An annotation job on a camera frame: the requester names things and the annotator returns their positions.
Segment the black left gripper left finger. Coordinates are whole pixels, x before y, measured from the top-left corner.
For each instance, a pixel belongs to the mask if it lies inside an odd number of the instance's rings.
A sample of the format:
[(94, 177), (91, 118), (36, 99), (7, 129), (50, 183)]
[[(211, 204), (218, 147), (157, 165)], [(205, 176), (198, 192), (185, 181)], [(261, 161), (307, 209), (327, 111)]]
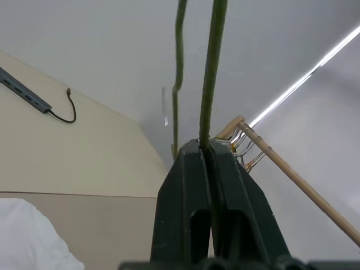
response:
[(198, 140), (183, 145), (157, 194), (151, 260), (203, 260), (212, 223), (210, 169)]

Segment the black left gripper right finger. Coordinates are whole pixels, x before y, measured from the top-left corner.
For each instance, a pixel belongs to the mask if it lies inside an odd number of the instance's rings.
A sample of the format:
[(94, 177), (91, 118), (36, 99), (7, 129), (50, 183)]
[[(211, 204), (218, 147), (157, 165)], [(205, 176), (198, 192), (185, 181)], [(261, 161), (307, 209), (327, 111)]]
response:
[(290, 256), (264, 192), (230, 150), (210, 141), (204, 158), (215, 255), (221, 258)]

